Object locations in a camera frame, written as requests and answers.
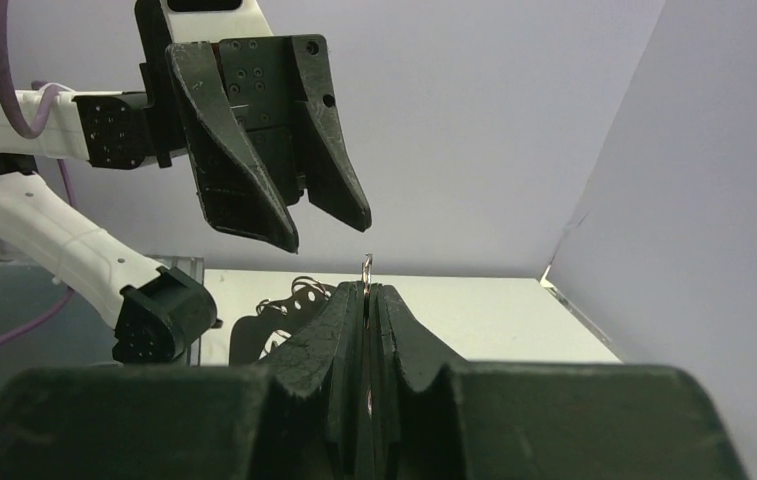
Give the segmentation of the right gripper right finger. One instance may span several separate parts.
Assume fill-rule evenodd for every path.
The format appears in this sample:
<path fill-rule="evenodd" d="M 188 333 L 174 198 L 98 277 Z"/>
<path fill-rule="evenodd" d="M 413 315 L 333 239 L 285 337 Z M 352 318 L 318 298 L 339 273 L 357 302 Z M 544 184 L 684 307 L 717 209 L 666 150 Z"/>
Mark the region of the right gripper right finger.
<path fill-rule="evenodd" d="M 387 339 L 396 479 L 744 479 L 712 400 L 661 365 L 470 361 L 390 285 L 370 324 Z"/>

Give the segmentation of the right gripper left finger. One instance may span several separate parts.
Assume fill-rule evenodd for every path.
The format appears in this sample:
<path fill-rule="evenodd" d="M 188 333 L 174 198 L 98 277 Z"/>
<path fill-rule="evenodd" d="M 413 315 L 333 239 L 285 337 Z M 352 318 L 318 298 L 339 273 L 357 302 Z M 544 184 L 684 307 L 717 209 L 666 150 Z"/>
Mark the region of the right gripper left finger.
<path fill-rule="evenodd" d="M 36 369 L 0 391 L 0 479 L 362 479 L 364 288 L 241 367 Z"/>

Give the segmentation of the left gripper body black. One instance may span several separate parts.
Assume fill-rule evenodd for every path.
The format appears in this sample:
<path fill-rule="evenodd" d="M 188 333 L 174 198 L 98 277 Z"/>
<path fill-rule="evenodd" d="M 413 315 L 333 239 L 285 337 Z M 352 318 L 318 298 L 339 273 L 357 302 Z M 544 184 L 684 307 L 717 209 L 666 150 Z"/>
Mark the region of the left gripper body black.
<path fill-rule="evenodd" d="M 138 1 L 135 18 L 145 55 L 140 69 L 147 91 L 146 119 L 158 157 L 186 153 L 175 92 L 165 56 L 173 44 L 160 1 Z M 232 112 L 244 127 L 286 206 L 306 191 L 296 153 L 293 106 L 297 74 L 292 36 L 237 38 L 211 43 Z"/>

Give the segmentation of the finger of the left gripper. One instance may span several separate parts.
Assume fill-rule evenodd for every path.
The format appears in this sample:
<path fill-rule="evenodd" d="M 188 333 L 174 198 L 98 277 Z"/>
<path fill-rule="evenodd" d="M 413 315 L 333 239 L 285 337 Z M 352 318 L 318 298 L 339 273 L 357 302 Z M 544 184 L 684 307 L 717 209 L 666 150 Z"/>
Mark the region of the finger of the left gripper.
<path fill-rule="evenodd" d="M 372 226 L 372 212 L 346 149 L 327 41 L 322 36 L 293 36 L 291 45 L 298 78 L 294 139 L 309 201 L 364 232 Z"/>
<path fill-rule="evenodd" d="M 232 112 L 212 44 L 173 43 L 165 56 L 205 221 L 219 233 L 296 253 L 294 220 Z"/>

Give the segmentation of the metal key organizer plate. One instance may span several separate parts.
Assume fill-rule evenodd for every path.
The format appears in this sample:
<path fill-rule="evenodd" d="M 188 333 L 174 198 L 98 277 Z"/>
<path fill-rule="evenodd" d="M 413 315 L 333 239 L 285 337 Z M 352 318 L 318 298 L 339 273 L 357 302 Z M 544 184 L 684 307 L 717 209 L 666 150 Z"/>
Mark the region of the metal key organizer plate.
<path fill-rule="evenodd" d="M 260 302 L 252 316 L 243 316 L 233 325 L 228 365 L 251 365 L 281 346 L 291 336 L 320 318 L 332 320 L 332 333 L 346 326 L 360 331 L 368 315 L 368 294 L 356 293 L 346 284 L 337 295 L 332 285 L 298 276 L 291 282 L 290 296 L 283 300 Z"/>

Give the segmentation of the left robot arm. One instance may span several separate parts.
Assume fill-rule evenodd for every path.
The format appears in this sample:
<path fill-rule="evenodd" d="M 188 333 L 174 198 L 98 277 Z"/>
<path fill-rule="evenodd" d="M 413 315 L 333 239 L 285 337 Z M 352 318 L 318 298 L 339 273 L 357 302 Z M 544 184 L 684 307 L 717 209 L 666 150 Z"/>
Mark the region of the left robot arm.
<path fill-rule="evenodd" d="M 134 170 L 186 156 L 211 228 L 288 253 L 299 249 L 289 209 L 302 197 L 357 231 L 371 227 L 325 36 L 277 35 L 255 1 L 139 1 L 142 90 L 19 90 L 8 12 L 0 1 L 0 240 L 99 313 L 114 360 L 181 358 L 215 326 L 214 299 L 60 198 L 37 158 Z"/>

